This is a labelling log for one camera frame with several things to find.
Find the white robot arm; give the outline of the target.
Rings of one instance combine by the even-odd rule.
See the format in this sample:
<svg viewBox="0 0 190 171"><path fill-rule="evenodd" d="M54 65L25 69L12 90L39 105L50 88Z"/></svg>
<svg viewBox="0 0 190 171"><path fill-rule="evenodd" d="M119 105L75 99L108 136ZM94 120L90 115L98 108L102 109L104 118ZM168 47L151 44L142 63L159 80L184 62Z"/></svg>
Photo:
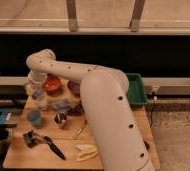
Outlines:
<svg viewBox="0 0 190 171"><path fill-rule="evenodd" d="M29 82L42 85L49 74L78 82L86 119L104 171L155 171L126 94L129 81L119 70L58 61L44 49L26 59Z"/></svg>

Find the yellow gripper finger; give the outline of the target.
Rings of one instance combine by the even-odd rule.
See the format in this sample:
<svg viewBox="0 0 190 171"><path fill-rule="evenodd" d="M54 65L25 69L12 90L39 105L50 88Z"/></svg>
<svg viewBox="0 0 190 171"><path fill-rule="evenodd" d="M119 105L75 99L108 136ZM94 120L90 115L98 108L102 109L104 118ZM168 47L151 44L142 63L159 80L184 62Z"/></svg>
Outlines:
<svg viewBox="0 0 190 171"><path fill-rule="evenodd" d="M28 96L32 96L34 92L33 88L29 84L25 85L25 91Z"/></svg>

